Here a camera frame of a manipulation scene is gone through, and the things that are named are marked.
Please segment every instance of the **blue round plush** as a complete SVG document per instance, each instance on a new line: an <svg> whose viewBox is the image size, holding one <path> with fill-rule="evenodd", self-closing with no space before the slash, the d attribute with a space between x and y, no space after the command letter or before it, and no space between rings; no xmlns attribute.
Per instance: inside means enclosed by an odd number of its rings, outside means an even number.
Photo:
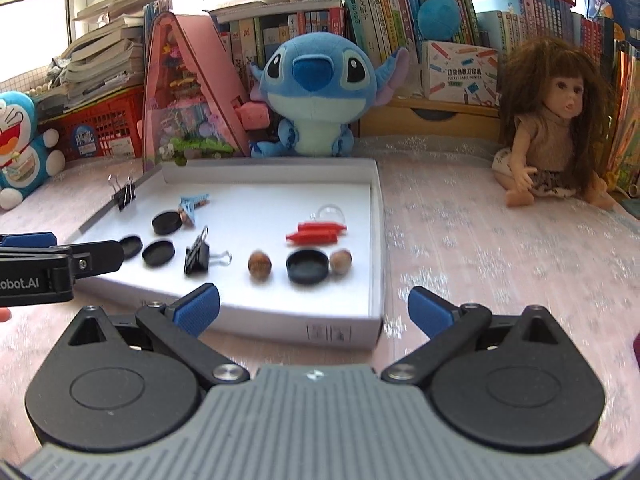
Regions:
<svg viewBox="0 0 640 480"><path fill-rule="evenodd" d="M455 0L427 0L418 11L418 28L426 40L449 41L461 24Z"/></svg>

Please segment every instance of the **stitch's nose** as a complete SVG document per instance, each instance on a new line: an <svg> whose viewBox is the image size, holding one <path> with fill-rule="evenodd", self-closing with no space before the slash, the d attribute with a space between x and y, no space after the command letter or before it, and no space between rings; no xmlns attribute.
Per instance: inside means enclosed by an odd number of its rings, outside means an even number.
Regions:
<svg viewBox="0 0 640 480"><path fill-rule="evenodd" d="M327 86L334 77L334 64L327 56L300 56L293 61L293 79L308 92Z"/></svg>

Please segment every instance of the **brown nut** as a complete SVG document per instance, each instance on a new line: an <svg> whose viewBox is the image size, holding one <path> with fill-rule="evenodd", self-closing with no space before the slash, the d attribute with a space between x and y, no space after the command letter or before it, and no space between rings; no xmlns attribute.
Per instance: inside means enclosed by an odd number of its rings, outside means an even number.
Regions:
<svg viewBox="0 0 640 480"><path fill-rule="evenodd" d="M249 274L254 280L263 282L271 274L271 260L262 251L254 251L249 256Z"/></svg>
<svg viewBox="0 0 640 480"><path fill-rule="evenodd" d="M329 257L329 265L335 274L346 274L351 269L351 253L347 249L335 251Z"/></svg>

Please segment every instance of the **white logo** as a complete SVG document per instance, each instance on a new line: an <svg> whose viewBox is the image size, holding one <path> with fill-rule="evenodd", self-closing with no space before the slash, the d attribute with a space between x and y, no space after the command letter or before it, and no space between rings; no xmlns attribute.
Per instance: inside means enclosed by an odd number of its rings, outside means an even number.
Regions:
<svg viewBox="0 0 640 480"><path fill-rule="evenodd" d="M0 290L27 290L28 288L38 288L40 280L38 278L29 278L25 280L2 280L0 282Z"/></svg>
<svg viewBox="0 0 640 480"><path fill-rule="evenodd" d="M314 370L313 372L309 372L306 374L306 378L314 382L319 381L323 377L324 373L322 373L320 370Z"/></svg>

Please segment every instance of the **white box with pencil illustrations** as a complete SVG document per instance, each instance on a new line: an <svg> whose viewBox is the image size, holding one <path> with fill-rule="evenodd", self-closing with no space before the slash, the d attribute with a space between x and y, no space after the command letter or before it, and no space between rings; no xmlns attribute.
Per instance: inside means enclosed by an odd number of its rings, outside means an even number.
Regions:
<svg viewBox="0 0 640 480"><path fill-rule="evenodd" d="M428 41L422 46L422 85L430 101L495 106L497 50Z"/></svg>

